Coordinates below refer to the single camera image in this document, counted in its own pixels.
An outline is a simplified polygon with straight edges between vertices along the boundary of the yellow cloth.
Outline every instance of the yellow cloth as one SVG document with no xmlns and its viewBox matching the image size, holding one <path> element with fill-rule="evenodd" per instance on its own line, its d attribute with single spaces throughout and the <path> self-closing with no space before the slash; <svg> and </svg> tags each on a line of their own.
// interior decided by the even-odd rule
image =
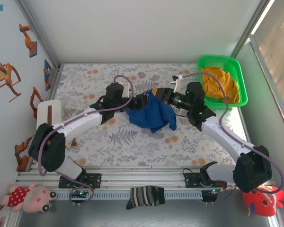
<svg viewBox="0 0 284 227">
<path fill-rule="evenodd" d="M 206 67 L 205 69 L 201 68 L 201 72 L 208 72 L 215 76 L 221 83 L 227 96 L 228 102 L 231 104 L 238 104 L 238 85 L 236 84 L 235 80 L 230 76 L 229 72 L 224 72 L 221 68 L 218 67 Z M 202 74 L 202 85 L 206 97 L 218 100 L 222 99 L 222 102 L 225 103 L 223 93 L 217 82 L 212 77 L 206 74 Z"/>
</svg>

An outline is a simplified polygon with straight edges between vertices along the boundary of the blue cloth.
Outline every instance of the blue cloth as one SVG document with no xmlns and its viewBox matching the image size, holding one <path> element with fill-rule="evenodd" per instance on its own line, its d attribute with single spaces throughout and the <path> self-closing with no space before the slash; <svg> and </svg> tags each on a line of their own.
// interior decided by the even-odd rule
<svg viewBox="0 0 284 227">
<path fill-rule="evenodd" d="M 139 110 L 126 110 L 129 122 L 141 128 L 150 129 L 155 133 L 169 123 L 172 130 L 176 130 L 176 115 L 170 105 L 164 105 L 157 99 L 151 90 L 146 92 L 149 95 L 148 104 Z"/>
</svg>

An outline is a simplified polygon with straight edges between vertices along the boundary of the striped sock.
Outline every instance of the striped sock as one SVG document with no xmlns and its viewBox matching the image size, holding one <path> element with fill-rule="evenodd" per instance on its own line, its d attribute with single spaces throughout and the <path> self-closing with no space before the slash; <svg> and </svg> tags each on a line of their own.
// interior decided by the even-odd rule
<svg viewBox="0 0 284 227">
<path fill-rule="evenodd" d="M 130 210 L 138 206 L 159 206 L 164 203 L 164 188 L 157 186 L 131 188 L 131 195 L 126 209 Z"/>
</svg>

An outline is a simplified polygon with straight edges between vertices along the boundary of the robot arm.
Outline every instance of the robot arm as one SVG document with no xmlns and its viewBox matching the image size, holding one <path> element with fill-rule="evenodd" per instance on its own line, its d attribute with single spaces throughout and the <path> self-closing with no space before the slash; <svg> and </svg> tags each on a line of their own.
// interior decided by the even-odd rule
<svg viewBox="0 0 284 227">
<path fill-rule="evenodd" d="M 50 126 L 46 123 L 39 126 L 29 149 L 29 155 L 38 160 L 39 149 L 45 136 L 53 130 L 46 142 L 42 153 L 42 167 L 47 171 L 55 171 L 79 182 L 85 182 L 86 171 L 65 157 L 65 143 L 82 134 L 84 131 L 101 125 L 114 117 L 116 111 L 125 109 L 140 109 L 147 105 L 147 95 L 137 95 L 128 105 L 113 111 L 91 113 L 102 109 L 119 107 L 125 104 L 128 98 L 128 86 L 112 83 L 106 88 L 106 95 L 83 113 L 61 124 Z M 209 163 L 200 169 L 202 183 L 212 184 L 212 181 L 234 182 L 243 192 L 249 192 L 272 177 L 270 163 L 260 155 L 242 146 L 222 131 L 219 118 L 204 104 L 204 91 L 202 85 L 191 82 L 187 85 L 185 94 L 174 92 L 171 88 L 154 88 L 152 93 L 166 105 L 187 110 L 189 122 L 198 130 L 206 133 L 217 141 L 234 159 L 236 165 L 221 165 L 216 162 Z M 249 147 L 268 156 L 265 147 L 256 148 L 253 144 L 242 140 L 231 129 L 223 125 L 224 129 L 234 138 L 242 141 Z"/>
</svg>

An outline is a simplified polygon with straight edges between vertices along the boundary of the green basket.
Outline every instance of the green basket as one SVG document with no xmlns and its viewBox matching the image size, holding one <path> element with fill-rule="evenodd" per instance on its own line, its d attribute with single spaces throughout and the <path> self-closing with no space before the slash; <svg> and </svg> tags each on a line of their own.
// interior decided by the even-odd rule
<svg viewBox="0 0 284 227">
<path fill-rule="evenodd" d="M 220 67 L 225 72 L 229 72 L 231 77 L 236 81 L 239 89 L 239 103 L 238 104 L 229 104 L 230 108 L 241 107 L 246 105 L 248 101 L 247 92 L 245 88 L 244 78 L 241 70 L 240 63 L 230 57 L 223 56 L 210 56 L 206 55 L 198 60 L 198 69 L 201 71 L 201 68 L 205 67 Z M 199 76 L 200 83 L 202 83 L 202 75 Z M 222 103 L 222 100 L 216 100 L 213 98 L 205 97 L 205 104 L 209 108 L 215 109 L 226 109 L 226 104 Z"/>
</svg>

